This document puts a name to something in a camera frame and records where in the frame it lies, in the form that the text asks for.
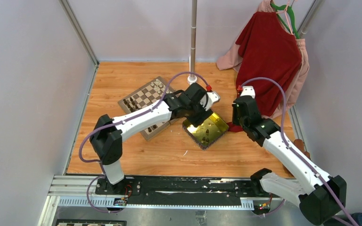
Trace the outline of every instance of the gold tray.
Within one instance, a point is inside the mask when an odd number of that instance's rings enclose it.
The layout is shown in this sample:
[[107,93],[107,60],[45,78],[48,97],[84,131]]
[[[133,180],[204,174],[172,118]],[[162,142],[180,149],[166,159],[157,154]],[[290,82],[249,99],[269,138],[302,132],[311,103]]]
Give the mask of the gold tray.
[[194,127],[188,119],[182,122],[182,127],[203,150],[228,131],[227,123],[214,112],[198,127]]

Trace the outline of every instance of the wood surface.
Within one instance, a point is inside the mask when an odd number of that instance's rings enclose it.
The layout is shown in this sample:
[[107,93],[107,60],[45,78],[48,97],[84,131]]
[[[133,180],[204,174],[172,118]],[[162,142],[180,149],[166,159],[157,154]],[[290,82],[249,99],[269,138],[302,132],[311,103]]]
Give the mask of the wood surface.
[[[78,158],[80,143],[94,129],[98,117],[104,114],[110,117],[124,115],[118,100],[157,76],[169,81],[176,73],[187,70],[188,63],[100,63],[67,173],[101,173],[97,163],[84,163]],[[226,122],[231,121],[237,73],[233,70],[219,71],[214,63],[197,63],[196,71],[221,97],[212,109]],[[171,86],[185,90],[188,87],[187,75],[175,79]],[[281,162],[251,141],[246,133],[227,132],[202,151],[182,130],[182,121],[178,120],[149,141],[140,133],[125,141],[120,159],[125,175],[249,177],[262,168],[269,168],[282,177],[292,177],[283,169]],[[275,121],[280,124],[280,117]],[[289,116],[285,120],[285,132],[294,140]],[[82,155],[85,159],[97,158],[89,142]]]

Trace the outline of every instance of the green hanger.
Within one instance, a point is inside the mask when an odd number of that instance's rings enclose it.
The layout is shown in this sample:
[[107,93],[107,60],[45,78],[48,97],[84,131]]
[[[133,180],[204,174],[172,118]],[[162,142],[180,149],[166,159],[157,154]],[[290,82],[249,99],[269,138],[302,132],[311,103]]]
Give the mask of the green hanger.
[[[273,7],[273,9],[275,9],[275,10],[279,10],[279,11],[283,11],[283,10],[285,10],[285,7],[286,7],[286,5],[283,5],[283,6],[276,6],[274,3],[270,3],[270,5],[271,5],[271,7]],[[288,13],[288,15],[289,15],[289,18],[291,19],[291,26],[292,26],[292,31],[293,31],[293,34],[295,35],[295,37],[297,38],[297,39],[300,39],[300,37],[299,37],[299,34],[297,33],[297,30],[296,30],[296,27],[295,27],[295,14],[294,14],[294,12],[293,12],[293,10],[292,10],[292,8],[291,7],[288,7],[287,8],[287,13]],[[279,15],[277,15],[278,16],[278,19],[282,22],[282,24],[287,28],[287,30],[290,32],[290,30],[289,30],[289,28],[288,28],[288,26],[285,24],[285,22],[281,19],[281,17],[279,16]]]

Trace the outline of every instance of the dark blue object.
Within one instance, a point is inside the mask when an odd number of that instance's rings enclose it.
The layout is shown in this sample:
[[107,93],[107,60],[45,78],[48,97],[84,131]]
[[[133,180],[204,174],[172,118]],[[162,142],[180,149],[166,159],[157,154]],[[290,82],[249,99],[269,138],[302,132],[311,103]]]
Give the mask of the dark blue object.
[[[362,213],[354,213],[351,216],[356,221],[356,223],[358,223],[360,226],[362,226]],[[350,223],[350,221],[347,217],[342,217],[341,219]],[[335,219],[330,219],[330,220],[324,222],[324,226],[345,226],[345,225]]]

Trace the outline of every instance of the white wall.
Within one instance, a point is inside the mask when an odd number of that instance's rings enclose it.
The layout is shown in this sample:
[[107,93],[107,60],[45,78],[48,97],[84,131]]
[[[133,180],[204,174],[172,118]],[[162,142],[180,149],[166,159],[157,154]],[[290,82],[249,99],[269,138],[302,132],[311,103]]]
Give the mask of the white wall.
[[94,67],[59,1],[0,0],[0,225],[36,225]]
[[[313,0],[293,4],[296,27]],[[100,61],[187,61],[192,0],[70,0]],[[261,0],[198,0],[199,61],[226,53]],[[276,0],[278,5],[287,0]]]
[[362,2],[325,1],[306,35],[310,72],[297,103],[314,161],[347,181],[362,211]]

